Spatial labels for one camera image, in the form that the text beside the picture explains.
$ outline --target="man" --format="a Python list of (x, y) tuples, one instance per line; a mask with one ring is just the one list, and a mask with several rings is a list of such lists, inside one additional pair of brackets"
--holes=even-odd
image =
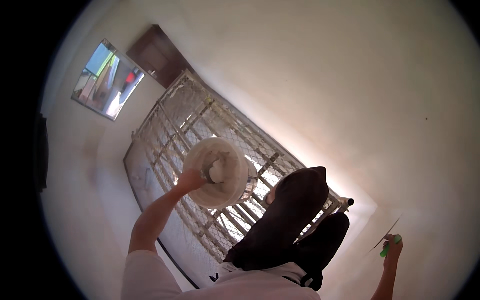
[[(153, 299), (320, 299), (322, 271), (347, 233), (345, 214), (326, 217), (309, 236), (295, 242), (328, 197), (324, 167), (305, 168), (283, 178), (266, 196), (270, 206), (244, 239), (228, 251), (220, 277), (209, 288), (182, 293), (157, 255), (155, 241), (177, 202), (205, 184), (200, 171), (187, 170), (178, 184), (153, 202), (132, 231), (123, 278), (123, 300)], [(403, 243), (386, 237), (390, 251), (372, 299), (391, 299)]]

